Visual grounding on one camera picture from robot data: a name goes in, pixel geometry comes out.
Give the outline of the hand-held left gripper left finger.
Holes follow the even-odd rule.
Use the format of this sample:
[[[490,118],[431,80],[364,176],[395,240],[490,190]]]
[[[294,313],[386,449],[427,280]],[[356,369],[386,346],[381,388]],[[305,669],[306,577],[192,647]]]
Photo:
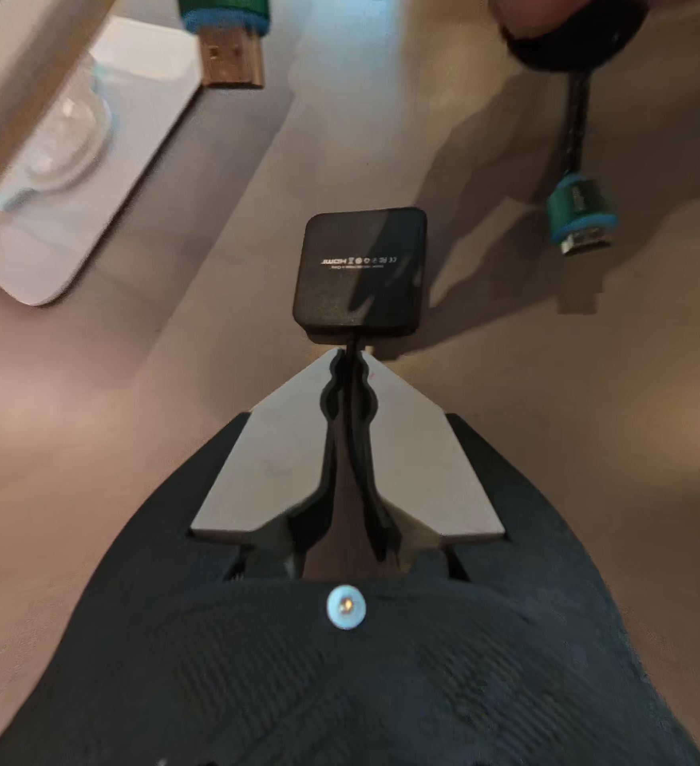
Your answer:
[[[326,352],[253,407],[191,523],[194,536],[271,556],[302,574],[332,522],[343,356]]]

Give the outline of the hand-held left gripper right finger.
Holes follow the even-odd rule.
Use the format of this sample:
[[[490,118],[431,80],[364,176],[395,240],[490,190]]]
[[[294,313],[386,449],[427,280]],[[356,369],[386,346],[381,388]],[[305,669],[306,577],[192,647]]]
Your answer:
[[[505,526],[444,410],[373,355],[358,355],[361,465],[398,560],[497,541]]]

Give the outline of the black multiport adapter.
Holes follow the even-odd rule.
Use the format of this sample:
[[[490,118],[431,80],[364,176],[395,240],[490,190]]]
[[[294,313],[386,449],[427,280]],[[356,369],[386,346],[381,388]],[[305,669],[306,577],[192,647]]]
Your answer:
[[[398,553],[402,535],[375,487],[370,426],[378,404],[362,352],[419,327],[427,225],[414,206],[317,214],[306,224],[297,273],[297,325],[315,342],[343,347],[342,433],[377,561]]]

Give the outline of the person's right hand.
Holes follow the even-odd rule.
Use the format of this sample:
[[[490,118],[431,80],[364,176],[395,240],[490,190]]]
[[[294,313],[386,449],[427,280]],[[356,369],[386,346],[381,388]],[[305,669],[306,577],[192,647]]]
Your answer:
[[[498,25],[515,38],[533,38],[551,32],[578,8],[577,1],[489,1],[489,9]]]

